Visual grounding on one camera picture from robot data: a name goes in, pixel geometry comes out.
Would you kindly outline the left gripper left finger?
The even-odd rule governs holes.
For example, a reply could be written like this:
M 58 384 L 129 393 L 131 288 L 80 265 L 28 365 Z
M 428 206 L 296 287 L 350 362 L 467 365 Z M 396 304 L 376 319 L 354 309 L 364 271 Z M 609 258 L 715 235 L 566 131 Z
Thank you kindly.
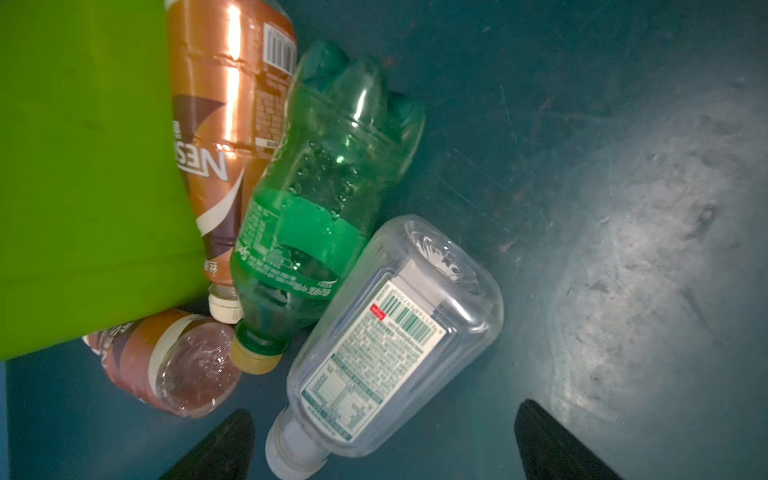
M 160 479 L 246 479 L 254 443 L 251 414 L 235 410 Z

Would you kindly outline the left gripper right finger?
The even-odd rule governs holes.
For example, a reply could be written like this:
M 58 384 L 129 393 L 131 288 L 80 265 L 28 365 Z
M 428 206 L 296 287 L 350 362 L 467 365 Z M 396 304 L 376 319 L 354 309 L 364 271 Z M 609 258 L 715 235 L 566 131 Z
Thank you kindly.
M 622 479 L 534 400 L 521 403 L 514 432 L 527 480 Z

